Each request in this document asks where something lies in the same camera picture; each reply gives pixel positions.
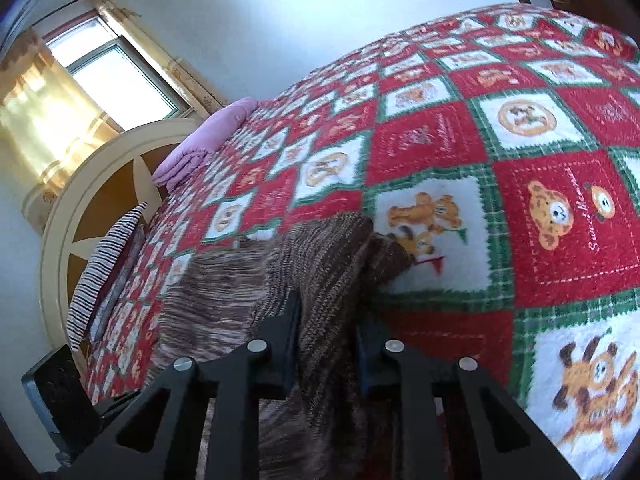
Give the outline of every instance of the yellow curtain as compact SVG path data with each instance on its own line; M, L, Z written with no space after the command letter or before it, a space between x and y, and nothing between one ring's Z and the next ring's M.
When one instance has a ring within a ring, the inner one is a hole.
M161 47L140 21L140 15L123 7L121 0L92 0L92 3L107 25L126 38L200 117L206 119L226 105L226 100L193 67Z
M42 233L69 176L119 133L32 31L0 63L0 178Z

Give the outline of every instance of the window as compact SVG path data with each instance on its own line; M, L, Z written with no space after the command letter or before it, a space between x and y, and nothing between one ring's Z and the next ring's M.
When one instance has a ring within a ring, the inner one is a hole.
M129 42L100 18L76 25L47 46L124 130L178 116L188 108Z

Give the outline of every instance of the silver screw head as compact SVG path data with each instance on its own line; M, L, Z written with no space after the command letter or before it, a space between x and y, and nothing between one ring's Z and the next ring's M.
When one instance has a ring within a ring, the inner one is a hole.
M478 361L472 357L463 357L458 361L458 366L467 372L473 372L478 368Z
M267 349L267 342L264 339L251 339L246 348L249 352L262 352Z
M178 357L174 361L174 368L179 372L188 370L192 366L193 366L193 361L191 361L191 359L189 359L188 357Z
M404 343L399 339L390 339L385 343L385 348L394 354L404 350Z

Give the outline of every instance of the bedspread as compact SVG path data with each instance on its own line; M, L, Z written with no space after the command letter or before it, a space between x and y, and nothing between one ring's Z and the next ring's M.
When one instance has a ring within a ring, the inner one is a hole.
M414 258L376 305L396 335L478 359L583 478L605 475L640 427L639 59L609 27L509 4L314 70L158 211L92 400L142 385L194 253L362 210Z

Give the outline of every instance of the headboard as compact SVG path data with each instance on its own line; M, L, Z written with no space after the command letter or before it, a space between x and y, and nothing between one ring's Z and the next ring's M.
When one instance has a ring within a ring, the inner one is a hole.
M54 348L68 343L69 299L95 245L144 200L149 222L166 196L151 174L201 123L201 118L165 119L128 130L92 153L66 183L47 221L40 259L40 306ZM83 378L86 350L82 346L74 355Z

